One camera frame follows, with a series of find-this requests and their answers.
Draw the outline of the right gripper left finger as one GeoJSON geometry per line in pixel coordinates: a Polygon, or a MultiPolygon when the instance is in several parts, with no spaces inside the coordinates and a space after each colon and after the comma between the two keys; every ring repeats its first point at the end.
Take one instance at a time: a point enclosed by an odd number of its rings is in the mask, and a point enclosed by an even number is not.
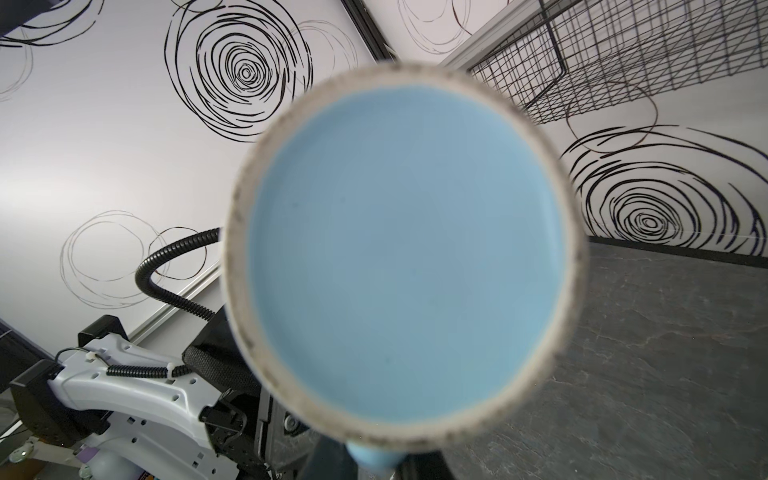
{"type": "Polygon", "coordinates": [[[301,468],[297,480],[357,480],[358,465],[345,444],[322,436],[301,468]]]}

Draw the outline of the light blue mug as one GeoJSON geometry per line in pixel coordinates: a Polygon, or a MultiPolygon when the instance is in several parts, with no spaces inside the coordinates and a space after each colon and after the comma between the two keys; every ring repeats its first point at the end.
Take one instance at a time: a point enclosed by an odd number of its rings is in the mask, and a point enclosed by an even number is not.
{"type": "Polygon", "coordinates": [[[296,100],[245,157],[222,242],[246,363],[374,471],[523,406],[587,283],[548,138],[491,87],[420,63],[351,70],[296,100]]]}

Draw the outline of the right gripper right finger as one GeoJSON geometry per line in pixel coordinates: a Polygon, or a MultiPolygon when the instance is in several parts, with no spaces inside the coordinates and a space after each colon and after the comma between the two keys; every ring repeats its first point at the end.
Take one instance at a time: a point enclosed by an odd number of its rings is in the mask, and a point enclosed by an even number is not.
{"type": "Polygon", "coordinates": [[[395,471],[396,480],[455,480],[440,451],[408,455],[395,471]]]}

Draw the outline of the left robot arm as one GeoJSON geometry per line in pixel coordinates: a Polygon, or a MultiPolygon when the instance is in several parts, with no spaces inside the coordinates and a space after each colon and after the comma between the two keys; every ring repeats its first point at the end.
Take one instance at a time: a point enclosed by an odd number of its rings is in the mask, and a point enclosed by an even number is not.
{"type": "Polygon", "coordinates": [[[32,436],[84,443],[156,479],[272,479],[258,446],[261,386],[223,317],[183,357],[129,341],[104,315],[78,343],[45,357],[14,332],[1,337],[1,387],[32,436]]]}

